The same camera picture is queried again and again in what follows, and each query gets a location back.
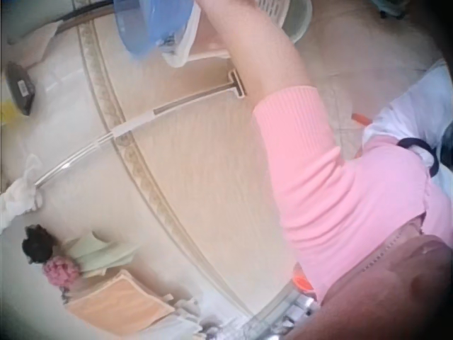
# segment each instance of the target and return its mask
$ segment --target floor tile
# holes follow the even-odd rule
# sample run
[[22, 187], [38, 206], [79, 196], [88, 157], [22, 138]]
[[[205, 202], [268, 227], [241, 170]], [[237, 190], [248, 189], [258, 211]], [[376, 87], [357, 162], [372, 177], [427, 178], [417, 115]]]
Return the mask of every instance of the floor tile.
[[324, 79], [327, 75], [326, 66], [321, 57], [317, 29], [316, 24], [310, 24], [308, 31], [296, 43], [296, 48], [305, 63], [306, 70], [313, 80]]
[[359, 72], [381, 65], [372, 39], [370, 16], [365, 9], [313, 23], [327, 75]]
[[338, 116], [337, 93], [333, 83], [329, 78], [316, 82], [316, 88], [319, 91], [328, 114], [328, 122], [333, 129], [340, 128], [340, 118]]
[[354, 159], [362, 146], [363, 129], [341, 130], [341, 152], [346, 160]]
[[328, 20], [360, 9], [374, 9], [368, 0], [311, 0], [311, 2], [314, 21]]
[[385, 105], [419, 80], [423, 73], [424, 71], [411, 69], [371, 69], [331, 78], [336, 93], [340, 128], [359, 128], [350, 119], [352, 113], [375, 117]]

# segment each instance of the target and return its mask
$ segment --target black object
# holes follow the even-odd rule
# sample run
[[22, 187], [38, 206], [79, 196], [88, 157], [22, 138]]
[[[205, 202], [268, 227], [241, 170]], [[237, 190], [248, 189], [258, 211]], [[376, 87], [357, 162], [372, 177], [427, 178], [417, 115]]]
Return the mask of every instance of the black object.
[[410, 0], [371, 0], [371, 2], [379, 9], [382, 19], [393, 17], [401, 20], [406, 16], [406, 7]]
[[404, 149], [409, 149], [410, 147], [421, 147], [422, 149], [428, 151], [434, 158], [434, 164], [430, 169], [431, 178], [437, 175], [440, 167], [439, 159], [437, 158], [436, 150], [430, 147], [427, 142], [418, 138], [404, 138], [398, 142], [398, 146], [403, 147]]
[[440, 150], [440, 161], [448, 169], [453, 171], [453, 123], [449, 125], [442, 138], [442, 149]]
[[77, 16], [82, 16], [84, 14], [87, 14], [88, 12], [94, 11], [95, 9], [99, 9], [104, 6], [108, 6], [113, 4], [113, 0], [104, 0], [104, 1], [99, 1], [95, 2], [94, 4], [89, 4], [87, 6], [81, 7], [76, 9], [75, 11], [72, 11], [71, 13], [64, 14], [63, 16], [59, 17], [56, 21], [68, 21], [71, 19], [76, 18]]
[[35, 100], [35, 85], [27, 71], [14, 62], [9, 62], [5, 70], [6, 83], [11, 97], [22, 114], [30, 115], [31, 106]]
[[55, 238], [40, 225], [26, 227], [25, 233], [27, 238], [22, 242], [22, 250], [30, 264], [44, 264], [49, 261], [57, 244]]

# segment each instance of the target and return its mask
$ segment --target blue plastic bowl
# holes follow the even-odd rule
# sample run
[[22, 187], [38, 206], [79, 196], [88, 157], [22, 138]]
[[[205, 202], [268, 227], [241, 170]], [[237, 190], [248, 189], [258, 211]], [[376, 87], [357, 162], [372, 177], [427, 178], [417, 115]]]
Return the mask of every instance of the blue plastic bowl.
[[120, 37], [129, 52], [142, 56], [183, 29], [193, 0], [115, 0]]

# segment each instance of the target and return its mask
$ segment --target dark strap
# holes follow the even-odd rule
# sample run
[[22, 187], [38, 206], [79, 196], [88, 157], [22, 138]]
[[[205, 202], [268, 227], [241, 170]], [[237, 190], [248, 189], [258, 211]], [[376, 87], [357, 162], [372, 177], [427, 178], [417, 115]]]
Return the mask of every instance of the dark strap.
[[409, 149], [410, 147], [421, 147], [422, 149], [428, 151], [434, 158], [434, 164], [430, 169], [431, 178], [437, 175], [440, 167], [439, 159], [437, 158], [436, 150], [430, 147], [427, 142], [418, 138], [404, 138], [398, 142], [398, 146], [403, 147], [404, 149]]

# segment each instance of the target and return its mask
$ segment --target white cloth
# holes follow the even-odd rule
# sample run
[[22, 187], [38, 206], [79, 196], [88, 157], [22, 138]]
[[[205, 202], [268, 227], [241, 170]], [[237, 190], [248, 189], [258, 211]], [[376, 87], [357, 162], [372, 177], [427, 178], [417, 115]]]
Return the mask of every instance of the white cloth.
[[13, 218], [42, 206], [42, 196], [33, 183], [34, 171], [41, 167], [39, 159], [30, 155], [22, 177], [0, 195], [0, 234], [9, 227]]
[[[433, 149], [437, 148], [440, 158], [440, 147], [445, 130], [453, 121], [453, 86], [444, 60], [434, 66], [412, 85], [401, 97], [392, 101], [365, 128], [362, 144], [377, 135], [403, 138], [419, 138]], [[424, 149], [413, 147], [412, 150], [430, 168], [434, 159]], [[443, 164], [439, 173], [432, 179], [453, 200], [453, 173]]]

